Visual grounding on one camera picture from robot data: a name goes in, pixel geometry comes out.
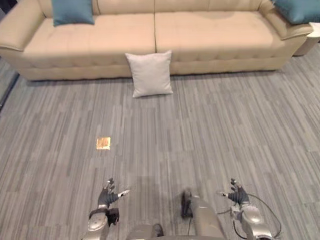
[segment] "floor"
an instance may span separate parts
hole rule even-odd
[[[281,239],[317,239],[319,66],[320,45],[282,70],[173,76],[174,94],[140,99],[130,79],[21,77],[0,114],[0,239],[80,239],[110,177],[131,193],[114,204],[108,239],[158,222],[186,235],[180,192],[191,187],[220,212],[232,203],[215,192],[231,177],[275,211]],[[96,150],[106,136],[111,150]],[[230,216],[219,218],[238,239]]]
[[[15,75],[16,71],[14,68],[11,67],[3,58],[0,58],[0,100]]]

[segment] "teal pillow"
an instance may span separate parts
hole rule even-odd
[[[292,24],[320,23],[320,0],[272,0]]]
[[[92,0],[51,0],[53,25],[95,24]]]

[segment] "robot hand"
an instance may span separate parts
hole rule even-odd
[[[234,186],[231,187],[233,193],[228,193],[226,197],[239,205],[249,204],[249,196],[244,188],[233,178],[231,178],[231,184]]]
[[[124,195],[127,195],[130,190],[125,190],[123,192],[120,193],[114,193],[114,180],[113,178],[110,178],[107,181],[107,186],[105,186],[98,198],[98,209],[100,208],[109,208],[110,204],[114,203],[115,201],[117,201],[119,198],[123,197]]]

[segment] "sofa cushion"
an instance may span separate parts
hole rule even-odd
[[[272,0],[292,24],[320,23],[320,0]]]
[[[23,58],[37,68],[127,66],[126,52],[155,52],[153,14],[100,15],[95,25],[59,27],[47,18],[26,46]]]
[[[172,51],[134,55],[126,53],[132,72],[133,98],[172,94],[170,85],[170,60]]]
[[[257,11],[261,2],[262,0],[154,0],[154,6],[156,13]]]
[[[52,0],[53,25],[95,24],[91,0]]]
[[[100,14],[146,14],[155,12],[154,0],[97,0]]]
[[[33,0],[38,1],[40,4],[40,7],[43,11],[43,14],[47,18],[53,18],[53,9],[52,9],[52,0]],[[99,6],[98,6],[98,0],[92,0],[92,11],[94,15],[99,15]]]
[[[157,52],[172,50],[172,62],[270,58],[295,50],[256,11],[156,13],[155,38]]]

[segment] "sofa armrest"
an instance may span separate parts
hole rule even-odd
[[[262,0],[258,11],[275,28],[281,40],[307,36],[313,31],[309,24],[292,25],[277,11],[270,0]]]
[[[22,0],[0,22],[0,48],[23,51],[44,19],[37,0]]]

